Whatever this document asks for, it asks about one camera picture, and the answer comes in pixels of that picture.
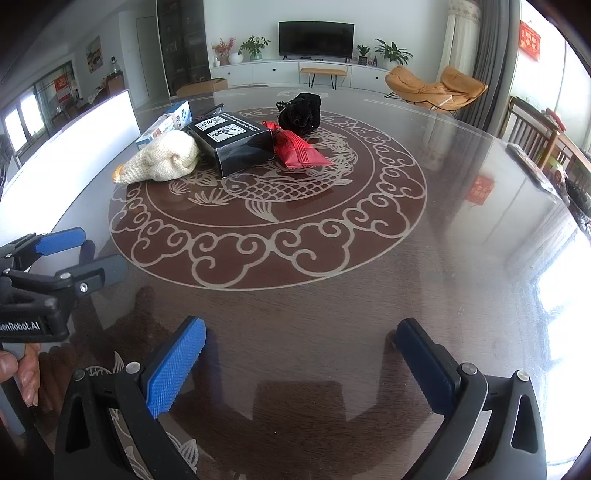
black cloth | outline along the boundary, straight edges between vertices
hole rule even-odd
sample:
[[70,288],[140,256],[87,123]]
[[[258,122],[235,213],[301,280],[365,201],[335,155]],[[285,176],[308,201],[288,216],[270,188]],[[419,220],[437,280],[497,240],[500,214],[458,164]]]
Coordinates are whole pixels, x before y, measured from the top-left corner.
[[310,135],[320,125],[320,96],[301,93],[289,102],[277,102],[279,125],[303,137]]

white cabinet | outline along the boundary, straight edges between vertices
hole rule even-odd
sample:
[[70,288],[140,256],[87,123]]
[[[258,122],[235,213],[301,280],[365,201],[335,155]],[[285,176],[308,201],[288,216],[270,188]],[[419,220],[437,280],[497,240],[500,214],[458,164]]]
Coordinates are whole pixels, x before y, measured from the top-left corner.
[[[225,78],[228,86],[238,85],[308,85],[309,75],[300,73],[303,68],[346,70],[346,77],[336,77],[336,87],[357,88],[371,92],[390,93],[384,80],[387,70],[374,67],[329,61],[261,60],[248,61],[211,69],[212,78]],[[314,86],[331,86],[330,75],[317,74]]]
[[[327,61],[301,61],[300,62],[300,70],[301,69],[332,69],[332,70],[345,70],[347,72],[346,77],[337,77],[337,88],[340,88],[341,84],[343,88],[348,88],[351,86],[351,65],[346,63],[329,63]],[[305,83],[308,85],[308,80],[311,79],[308,73],[300,73],[300,83]],[[314,86],[316,85],[327,85],[332,86],[335,82],[335,77],[332,77],[332,83],[330,81],[330,75],[322,75],[317,74],[314,80]]]
[[252,80],[252,65],[241,63],[212,69],[212,78],[226,79],[230,87],[254,83]]
[[388,72],[382,69],[370,67],[353,67],[351,75],[351,88],[371,90],[372,92],[390,93],[391,90],[386,84]]
[[297,62],[273,61],[252,64],[254,83],[299,83],[300,69]]

human hand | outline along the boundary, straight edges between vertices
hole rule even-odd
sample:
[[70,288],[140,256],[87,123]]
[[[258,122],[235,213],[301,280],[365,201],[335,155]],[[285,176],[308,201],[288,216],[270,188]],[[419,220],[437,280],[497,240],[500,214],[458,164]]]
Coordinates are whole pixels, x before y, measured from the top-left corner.
[[21,383],[21,395],[27,407],[37,405],[40,384],[38,343],[25,344],[25,355],[20,362],[9,352],[0,351],[0,383],[17,374]]

potted plant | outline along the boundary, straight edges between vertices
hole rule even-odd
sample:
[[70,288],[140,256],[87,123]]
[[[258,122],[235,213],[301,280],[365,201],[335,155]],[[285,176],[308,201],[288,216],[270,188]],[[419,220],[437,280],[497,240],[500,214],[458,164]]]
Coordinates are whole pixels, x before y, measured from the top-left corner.
[[381,43],[381,46],[376,47],[375,51],[380,52],[384,57],[384,68],[391,70],[396,64],[408,65],[408,61],[413,57],[413,54],[404,48],[398,48],[394,42],[392,45],[388,45],[384,40],[377,40]]
[[357,58],[357,63],[359,65],[367,65],[367,54],[369,53],[370,48],[366,47],[365,45],[357,45],[357,50],[359,50],[359,57]]
[[228,54],[230,53],[235,42],[235,37],[232,37],[228,43],[220,38],[220,43],[212,47],[212,49],[214,49],[215,52],[220,55],[220,65],[228,65]]
[[238,53],[240,54],[243,50],[246,50],[251,54],[251,61],[262,60],[261,50],[265,50],[269,43],[271,43],[271,40],[267,40],[265,37],[252,36],[240,46]]

metal screw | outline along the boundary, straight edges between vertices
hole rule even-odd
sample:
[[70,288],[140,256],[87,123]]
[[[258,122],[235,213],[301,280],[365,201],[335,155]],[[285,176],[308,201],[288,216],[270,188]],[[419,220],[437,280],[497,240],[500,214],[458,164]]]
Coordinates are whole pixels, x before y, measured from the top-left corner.
[[127,373],[133,375],[133,374],[136,374],[137,372],[139,372],[140,368],[141,368],[141,365],[139,364],[139,362],[130,362],[125,367],[125,371]]
[[518,370],[517,371],[517,378],[519,378],[522,382],[530,381],[530,375],[525,370]]
[[476,365],[473,365],[473,364],[462,364],[462,371],[466,375],[476,375],[476,372],[478,372],[478,369],[476,368]]
[[83,368],[80,368],[74,372],[74,374],[72,375],[72,378],[74,379],[74,382],[79,382],[80,380],[82,380],[84,378],[85,375],[86,375],[86,370],[84,370]]

